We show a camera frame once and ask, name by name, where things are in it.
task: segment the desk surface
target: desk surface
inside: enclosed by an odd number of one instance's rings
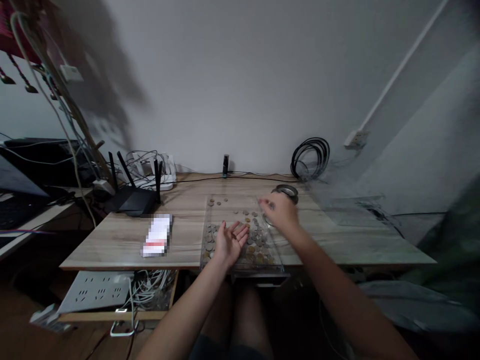
[[[216,175],[188,174],[180,180],[198,180]],[[70,270],[126,270],[186,268],[200,266],[205,208],[209,194],[269,194],[280,184],[264,179],[229,178],[178,183],[162,192],[156,214],[173,214],[170,248],[166,256],[140,256],[151,220],[110,213],[61,264]],[[419,265],[435,261],[388,227],[338,226],[296,184],[300,223],[339,265]],[[287,240],[271,227],[270,232],[285,266],[301,261]]]
[[[65,190],[72,192],[75,192],[75,196],[80,196],[80,189],[77,187],[65,187]],[[83,189],[83,194],[88,195],[92,192],[91,189]],[[18,229],[24,229],[24,230],[42,230],[45,225],[47,225],[48,222],[54,220],[56,217],[62,215],[67,209],[69,209],[72,205],[74,205],[73,202],[65,204],[65,205],[54,205],[48,207],[45,211],[39,213],[37,216],[32,218],[30,221],[27,221],[23,225],[19,226]],[[12,237],[15,236],[15,234],[12,233],[5,233],[5,234],[0,234],[0,237]],[[6,257],[8,254],[10,254],[12,251],[14,251],[16,248],[18,248],[20,245],[23,243],[27,242],[30,238],[34,237],[34,233],[24,233],[19,236],[17,236],[14,240],[6,244],[5,246],[0,248],[0,260]]]

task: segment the black router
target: black router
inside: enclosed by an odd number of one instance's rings
[[[118,160],[120,160],[120,164],[123,170],[125,170],[125,174],[128,177],[128,181],[130,181],[131,186],[128,186],[128,184],[126,184],[119,190],[117,176],[115,174],[114,157],[112,153],[109,152],[108,155],[110,156],[110,168],[113,176],[116,194],[108,202],[105,203],[105,209],[109,213],[124,213],[133,218],[138,218],[143,214],[151,213],[154,203],[157,202],[160,204],[160,177],[162,176],[162,173],[161,171],[159,171],[159,168],[162,169],[163,161],[160,162],[159,167],[158,162],[155,159],[154,166],[156,191],[152,191],[135,186],[132,176],[130,175],[130,171],[125,165],[122,154],[120,154],[120,151],[116,154],[118,156]]]

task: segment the pixelated label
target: pixelated label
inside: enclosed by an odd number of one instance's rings
[[[142,244],[140,255],[144,258],[164,256],[168,252],[172,214],[155,214]]]

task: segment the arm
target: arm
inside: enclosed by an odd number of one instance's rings
[[[213,259],[166,313],[140,351],[137,360],[186,359],[214,303],[228,269],[235,264],[248,238],[248,227],[226,229],[222,222]]]
[[[290,199],[273,193],[261,199],[260,206],[298,254],[333,320],[360,356],[417,359],[373,301],[300,226],[297,208]]]

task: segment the white wall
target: white wall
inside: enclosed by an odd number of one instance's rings
[[[364,174],[390,214],[446,211],[480,174],[479,64],[480,42]]]
[[[0,82],[0,132],[14,139],[21,137],[65,139],[59,120],[49,103],[40,93],[40,89],[38,89],[27,63],[16,56],[13,58],[20,67],[21,72],[39,93],[28,93],[25,90],[25,83],[19,72],[7,54],[0,51],[0,67],[7,76],[16,82],[15,85],[5,85]],[[39,81],[45,93],[49,95],[48,87],[41,78],[39,78]],[[57,111],[59,111],[58,107],[60,105],[58,101],[53,101],[53,103]],[[73,136],[71,130],[68,131],[68,134]],[[0,141],[4,140],[8,140],[8,138],[0,135]]]
[[[480,173],[479,24],[469,1],[449,2],[342,169],[390,214],[446,211]]]
[[[86,79],[71,91],[104,150],[286,173],[301,141],[335,149],[362,121],[439,0],[57,3]]]
[[[70,90],[104,151],[157,149],[200,172],[220,171],[228,153],[235,170],[288,173],[294,148],[311,136],[328,140],[333,161],[353,157],[343,141],[440,0],[56,3],[62,46],[85,78]],[[367,146],[345,166],[352,179],[364,174],[368,191],[385,194],[392,212],[439,211],[467,181],[438,180],[450,167],[435,154],[445,138],[473,137],[449,134],[454,118],[469,118],[458,109],[478,94],[468,90],[471,76],[455,75],[475,73],[477,26],[467,0],[449,2],[368,124]],[[0,131],[62,136],[40,95],[1,84],[0,95]],[[452,154],[477,159],[471,137]],[[404,156],[415,158],[411,170],[400,166]],[[474,168],[454,167],[458,179]],[[409,170],[415,176],[403,177]]]

